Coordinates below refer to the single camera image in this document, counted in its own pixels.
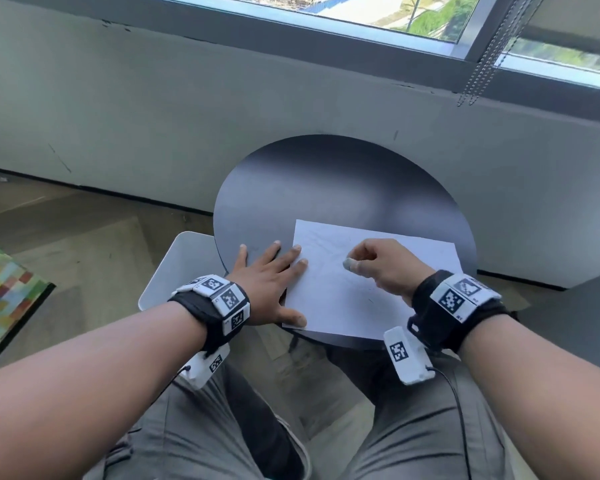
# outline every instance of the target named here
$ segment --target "tile floor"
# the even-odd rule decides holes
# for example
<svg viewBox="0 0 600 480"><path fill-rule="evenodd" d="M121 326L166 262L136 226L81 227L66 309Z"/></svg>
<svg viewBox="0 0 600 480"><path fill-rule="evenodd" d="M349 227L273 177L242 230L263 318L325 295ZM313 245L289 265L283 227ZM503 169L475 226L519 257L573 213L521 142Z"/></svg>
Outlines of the tile floor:
<svg viewBox="0 0 600 480"><path fill-rule="evenodd" d="M57 289L1 355L0 367L135 313L175 236L185 230L213 234L208 216L4 177L0 248ZM556 293L481 279L513 310ZM371 428L374 408L321 347L301 340L289 353L290 338L275 326L246 327L232 341L230 361L307 444L313 478L333 480ZM533 478L521 459L514 469L519 479Z"/></svg>

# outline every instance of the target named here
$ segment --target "colorful rug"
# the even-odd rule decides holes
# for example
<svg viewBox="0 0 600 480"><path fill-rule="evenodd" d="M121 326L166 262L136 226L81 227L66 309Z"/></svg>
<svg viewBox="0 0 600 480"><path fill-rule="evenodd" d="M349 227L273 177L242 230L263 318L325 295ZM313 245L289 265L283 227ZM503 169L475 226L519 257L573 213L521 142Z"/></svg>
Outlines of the colorful rug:
<svg viewBox="0 0 600 480"><path fill-rule="evenodd" d="M0 250L0 353L55 287Z"/></svg>

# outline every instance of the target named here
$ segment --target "black round table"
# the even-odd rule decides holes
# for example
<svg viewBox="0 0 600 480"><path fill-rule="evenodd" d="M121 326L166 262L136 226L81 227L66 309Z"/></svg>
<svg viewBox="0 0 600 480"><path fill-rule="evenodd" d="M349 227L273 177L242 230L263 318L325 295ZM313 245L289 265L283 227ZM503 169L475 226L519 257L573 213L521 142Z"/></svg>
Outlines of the black round table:
<svg viewBox="0 0 600 480"><path fill-rule="evenodd" d="M254 259L275 240L293 245L296 219L453 242L475 274L473 234L451 195L426 171L382 146L331 135L296 136L248 155L216 199L214 234L231 270L240 244ZM291 330L306 339L356 349L382 341Z"/></svg>

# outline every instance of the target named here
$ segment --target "gray pants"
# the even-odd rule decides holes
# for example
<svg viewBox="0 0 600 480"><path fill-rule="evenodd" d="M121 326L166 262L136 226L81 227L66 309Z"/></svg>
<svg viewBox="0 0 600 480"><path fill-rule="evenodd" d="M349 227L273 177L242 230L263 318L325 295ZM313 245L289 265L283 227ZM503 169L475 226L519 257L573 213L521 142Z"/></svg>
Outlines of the gray pants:
<svg viewBox="0 0 600 480"><path fill-rule="evenodd" d="M405 387L386 352L331 349L328 357L376 405L373 428L343 478L467 478L460 419L444 378ZM466 368L445 355L432 363L456 387L472 477L512 480L500 425ZM87 478L263 479L279 467L277 458L286 461L285 435L240 373L223 364L202 390L177 379Z"/></svg>

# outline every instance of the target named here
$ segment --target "hand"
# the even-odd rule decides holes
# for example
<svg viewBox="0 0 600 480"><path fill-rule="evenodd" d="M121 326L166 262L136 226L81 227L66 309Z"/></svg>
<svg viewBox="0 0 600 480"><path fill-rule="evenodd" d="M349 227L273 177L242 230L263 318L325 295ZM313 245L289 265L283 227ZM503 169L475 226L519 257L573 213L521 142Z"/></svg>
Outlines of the hand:
<svg viewBox="0 0 600 480"><path fill-rule="evenodd" d="M251 302L251 314L247 325L287 323L306 326L306 318L302 313L280 305L282 293L291 282L304 273L308 265L306 259L300 259L291 266L300 254L300 249L300 246L296 245L274 259L280 250L280 241L276 241L256 262L247 267L247 246L240 246L238 259L226 279L238 283L247 292Z"/></svg>
<svg viewBox="0 0 600 480"><path fill-rule="evenodd" d="M378 288L400 295L408 306L419 284L435 273L395 239L365 239L342 265L352 273L373 278Z"/></svg>

